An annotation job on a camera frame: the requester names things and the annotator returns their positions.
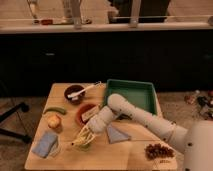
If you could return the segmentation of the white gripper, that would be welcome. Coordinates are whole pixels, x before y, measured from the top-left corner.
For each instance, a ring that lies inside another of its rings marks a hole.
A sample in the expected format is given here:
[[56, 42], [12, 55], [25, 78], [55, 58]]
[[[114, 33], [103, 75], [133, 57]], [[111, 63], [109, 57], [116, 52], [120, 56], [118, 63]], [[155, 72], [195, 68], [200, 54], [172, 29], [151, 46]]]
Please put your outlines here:
[[[88, 121], [88, 127], [93, 133], [99, 134], [104, 130], [104, 122], [98, 116], [94, 116]], [[96, 137], [95, 134], [90, 133], [90, 130], [87, 127], [83, 127], [77, 137], [72, 141], [72, 145], [77, 146], [79, 144], [90, 143]]]

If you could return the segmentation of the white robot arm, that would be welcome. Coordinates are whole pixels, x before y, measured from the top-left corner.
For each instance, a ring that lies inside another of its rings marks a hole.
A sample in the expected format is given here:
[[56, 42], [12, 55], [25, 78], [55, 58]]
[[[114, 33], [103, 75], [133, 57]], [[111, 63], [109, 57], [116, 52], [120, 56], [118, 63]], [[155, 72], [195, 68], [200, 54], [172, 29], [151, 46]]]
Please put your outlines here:
[[107, 104], [95, 114], [72, 141], [74, 146], [84, 146], [102, 134], [121, 114], [129, 116], [158, 138], [184, 155], [184, 171], [213, 171], [213, 122], [199, 121], [190, 129], [152, 115], [120, 94], [111, 94]]

